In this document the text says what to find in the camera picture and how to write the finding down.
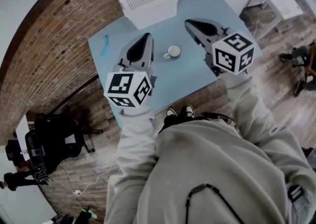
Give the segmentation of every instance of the white cup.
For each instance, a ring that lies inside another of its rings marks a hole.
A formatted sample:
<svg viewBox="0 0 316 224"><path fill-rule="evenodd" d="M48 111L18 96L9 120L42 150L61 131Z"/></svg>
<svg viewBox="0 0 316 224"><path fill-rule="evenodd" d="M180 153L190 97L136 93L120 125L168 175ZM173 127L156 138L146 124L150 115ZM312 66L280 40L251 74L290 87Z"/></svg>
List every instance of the white cup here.
<svg viewBox="0 0 316 224"><path fill-rule="evenodd" d="M168 48L168 52L163 55L165 59L176 58L180 56L181 49L179 46L172 45Z"/></svg>

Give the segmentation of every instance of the shoe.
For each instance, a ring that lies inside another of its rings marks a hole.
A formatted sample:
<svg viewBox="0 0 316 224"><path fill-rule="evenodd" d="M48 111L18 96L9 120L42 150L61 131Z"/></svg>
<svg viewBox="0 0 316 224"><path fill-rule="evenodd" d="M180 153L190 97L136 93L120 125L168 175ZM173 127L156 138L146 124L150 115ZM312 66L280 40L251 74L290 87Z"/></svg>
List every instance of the shoe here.
<svg viewBox="0 0 316 224"><path fill-rule="evenodd" d="M303 87L304 83L305 83L304 81L301 81L301 82L299 82L299 83L296 84L295 90L294 90L294 96L295 96L295 97L297 97L298 95L300 95L301 91L304 90L304 87Z"/></svg>
<svg viewBox="0 0 316 224"><path fill-rule="evenodd" d="M191 105L186 106L186 116L185 118L192 117L194 118L194 109Z"/></svg>
<svg viewBox="0 0 316 224"><path fill-rule="evenodd" d="M93 219L97 219L98 217L97 217L97 215L91 210L91 209L83 209L82 210L83 212L85 212L85 213L89 213L89 214L91 214L91 217L93 218Z"/></svg>
<svg viewBox="0 0 316 224"><path fill-rule="evenodd" d="M167 113L167 116L171 116L171 115L178 116L176 111L172 108L168 108L166 113Z"/></svg>
<svg viewBox="0 0 316 224"><path fill-rule="evenodd" d="M280 54L279 57L281 62L290 62L293 59L291 54Z"/></svg>

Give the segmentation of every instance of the brick wall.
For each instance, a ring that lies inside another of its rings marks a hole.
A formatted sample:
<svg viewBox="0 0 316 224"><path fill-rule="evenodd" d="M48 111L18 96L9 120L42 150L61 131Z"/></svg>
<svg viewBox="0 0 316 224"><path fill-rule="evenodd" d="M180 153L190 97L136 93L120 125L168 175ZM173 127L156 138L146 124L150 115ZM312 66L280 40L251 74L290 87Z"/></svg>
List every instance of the brick wall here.
<svg viewBox="0 0 316 224"><path fill-rule="evenodd" d="M118 0L39 0L0 71L0 144L28 111L50 112L97 74L88 41L123 15Z"/></svg>

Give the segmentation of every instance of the light blue tabletop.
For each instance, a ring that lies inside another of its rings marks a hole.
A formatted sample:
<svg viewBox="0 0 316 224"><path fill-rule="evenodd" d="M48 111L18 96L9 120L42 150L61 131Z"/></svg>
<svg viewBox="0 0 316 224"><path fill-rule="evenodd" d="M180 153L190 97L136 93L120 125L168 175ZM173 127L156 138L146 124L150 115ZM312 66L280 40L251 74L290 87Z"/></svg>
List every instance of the light blue tabletop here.
<svg viewBox="0 0 316 224"><path fill-rule="evenodd" d="M103 88L108 72L113 71L118 62L121 49L133 38L144 33L151 33L154 37L154 62L152 69L157 76L152 97L152 109L160 110L173 102L213 83L216 76L204 62L205 51L198 46L187 33L184 21L190 18L205 18L217 21L224 27L231 27L252 38L244 23L225 3L224 0L179 0L177 16L137 30L125 16L109 24L89 41L94 64L99 74ZM104 47L104 36L108 36L109 46L106 55L101 56ZM176 60L163 58L169 46L177 45L181 48L181 55ZM255 48L255 58L261 56L262 51ZM111 104L113 113L118 120L120 108Z"/></svg>

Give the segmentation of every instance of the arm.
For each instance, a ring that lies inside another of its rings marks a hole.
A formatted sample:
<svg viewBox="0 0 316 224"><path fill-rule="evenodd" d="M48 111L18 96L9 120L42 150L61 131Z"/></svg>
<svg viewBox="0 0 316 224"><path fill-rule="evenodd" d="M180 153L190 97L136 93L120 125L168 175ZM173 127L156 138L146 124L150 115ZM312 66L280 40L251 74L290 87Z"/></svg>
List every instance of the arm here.
<svg viewBox="0 0 316 224"><path fill-rule="evenodd" d="M314 61L314 57L315 57L315 54L316 54L316 44L313 44L311 46L311 52L310 52L310 63L308 65L308 68L311 69L312 68L312 65L313 65L313 61Z"/></svg>
<svg viewBox="0 0 316 224"><path fill-rule="evenodd" d="M252 77L246 73L238 76L225 73L222 78L243 138L266 153L283 172L288 186L298 185L303 189L305 207L301 207L299 213L295 207L291 207L289 219L293 217L293 223L305 223L316 210L316 175L308 165L297 140L285 126L277 126L272 113L259 98Z"/></svg>
<svg viewBox="0 0 316 224"><path fill-rule="evenodd" d="M316 72L313 71L312 69L306 71L307 73L311 74L313 76L313 81L316 81Z"/></svg>
<svg viewBox="0 0 316 224"><path fill-rule="evenodd" d="M108 183L106 224L131 224L143 187L156 164L154 129L155 114L149 108L149 98L140 109L124 109L122 135L116 161L121 173Z"/></svg>
<svg viewBox="0 0 316 224"><path fill-rule="evenodd" d="M18 178L18 179L24 179L26 177L28 177L29 175L33 175L34 172L33 171L18 171L16 173L14 173L14 175Z"/></svg>

